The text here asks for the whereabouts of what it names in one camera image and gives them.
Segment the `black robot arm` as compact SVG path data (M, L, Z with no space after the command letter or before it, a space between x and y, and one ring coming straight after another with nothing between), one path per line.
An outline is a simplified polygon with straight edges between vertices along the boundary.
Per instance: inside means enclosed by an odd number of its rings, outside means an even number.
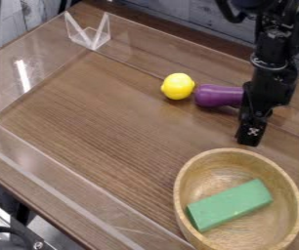
M243 85L236 139L262 142L272 110L290 105L299 79L299 0L215 0L224 18L242 23L256 17L252 80Z

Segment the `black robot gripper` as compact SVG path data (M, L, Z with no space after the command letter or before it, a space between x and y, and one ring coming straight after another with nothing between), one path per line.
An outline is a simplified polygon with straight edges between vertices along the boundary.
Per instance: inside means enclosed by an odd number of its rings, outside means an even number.
M238 143L244 146L260 144L268 126L267 119L276 107L290 104L299 78L295 60L264 62L252 55L251 62L255 71L252 80L243 86L240 126L236 132Z

